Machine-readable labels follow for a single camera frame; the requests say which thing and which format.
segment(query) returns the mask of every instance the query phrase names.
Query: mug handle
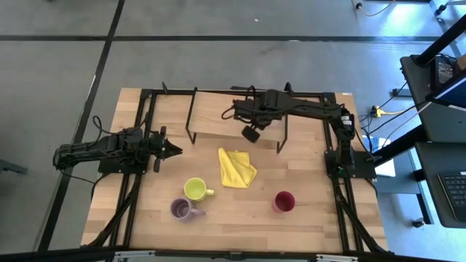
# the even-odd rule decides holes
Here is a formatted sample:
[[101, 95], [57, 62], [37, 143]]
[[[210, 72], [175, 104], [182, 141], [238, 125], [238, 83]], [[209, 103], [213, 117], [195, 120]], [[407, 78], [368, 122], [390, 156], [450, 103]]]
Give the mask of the mug handle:
[[195, 215], [205, 215], [205, 211], [202, 211], [202, 210], [197, 210], [195, 208], [192, 208], [191, 209], [191, 213], [195, 214]]

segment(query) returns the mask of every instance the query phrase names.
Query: purple mug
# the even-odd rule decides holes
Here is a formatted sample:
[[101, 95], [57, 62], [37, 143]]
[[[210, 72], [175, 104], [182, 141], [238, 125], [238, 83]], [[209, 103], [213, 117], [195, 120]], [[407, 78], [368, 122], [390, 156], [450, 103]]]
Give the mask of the purple mug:
[[188, 222], [195, 215], [205, 215], [204, 211], [195, 209], [194, 204], [185, 198], [173, 200], [170, 212], [172, 213], [173, 218], [180, 222]]

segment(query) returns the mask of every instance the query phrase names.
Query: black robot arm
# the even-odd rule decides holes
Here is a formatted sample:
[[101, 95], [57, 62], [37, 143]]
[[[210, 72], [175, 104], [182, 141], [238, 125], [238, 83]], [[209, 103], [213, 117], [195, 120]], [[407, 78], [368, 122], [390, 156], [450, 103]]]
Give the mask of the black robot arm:
[[326, 101], [324, 103], [292, 98], [288, 93], [267, 90], [256, 99], [233, 100], [234, 119], [250, 126], [242, 134], [251, 142], [256, 142], [259, 133], [273, 120], [281, 120], [286, 114], [313, 119], [327, 120], [338, 140], [337, 164], [354, 168], [354, 151], [351, 140], [355, 137], [355, 116], [343, 105]]
[[160, 132], [151, 132], [150, 137], [144, 139], [142, 129], [132, 127], [94, 142], [64, 144], [55, 151], [53, 165], [58, 170], [65, 170], [81, 162], [113, 160], [123, 167], [133, 167], [147, 165], [149, 157], [154, 155], [154, 171], [158, 172], [160, 160], [183, 152], [170, 143], [165, 134], [166, 127], [162, 127]]

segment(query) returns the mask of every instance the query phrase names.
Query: gray floor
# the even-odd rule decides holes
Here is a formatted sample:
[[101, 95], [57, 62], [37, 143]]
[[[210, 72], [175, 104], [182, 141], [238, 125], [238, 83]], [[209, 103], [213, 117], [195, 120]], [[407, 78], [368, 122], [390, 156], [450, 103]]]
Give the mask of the gray floor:
[[[364, 1], [368, 12], [384, 2]], [[106, 35], [116, 0], [0, 1], [2, 34]], [[447, 25], [465, 13], [442, 14]], [[376, 17], [364, 17], [351, 1], [127, 1], [117, 35], [305, 35], [439, 36], [429, 4], [395, 3]], [[463, 39], [459, 49], [466, 51]], [[429, 43], [357, 42], [114, 42], [91, 116], [111, 123], [122, 87], [226, 89], [254, 84], [295, 90], [352, 92], [358, 113], [380, 105], [404, 83], [399, 58], [418, 54]], [[0, 253], [33, 250], [58, 174], [53, 151], [71, 140], [94, 77], [103, 42], [0, 42], [0, 158], [29, 167], [27, 175], [0, 176]], [[447, 48], [445, 53], [452, 55]], [[385, 111], [413, 104], [395, 99]], [[400, 124], [400, 117], [377, 135]], [[376, 127], [386, 118], [377, 119]], [[399, 129], [394, 138], [418, 125]], [[84, 140], [96, 136], [89, 124]], [[74, 175], [95, 180], [96, 164], [79, 165]], [[78, 247], [90, 203], [90, 185], [73, 180], [51, 248]], [[381, 195], [379, 206], [390, 249], [401, 255], [464, 260], [463, 230], [435, 225], [413, 229], [420, 216], [415, 196]], [[167, 261], [194, 261], [166, 258]]]

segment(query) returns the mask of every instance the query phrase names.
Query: yellow cloth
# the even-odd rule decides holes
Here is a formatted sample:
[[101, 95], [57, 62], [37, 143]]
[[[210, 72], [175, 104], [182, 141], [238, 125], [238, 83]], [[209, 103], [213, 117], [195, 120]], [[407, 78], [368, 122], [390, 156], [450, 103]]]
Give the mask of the yellow cloth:
[[232, 188], [248, 188], [253, 182], [257, 169], [250, 164], [249, 153], [218, 149], [221, 184]]

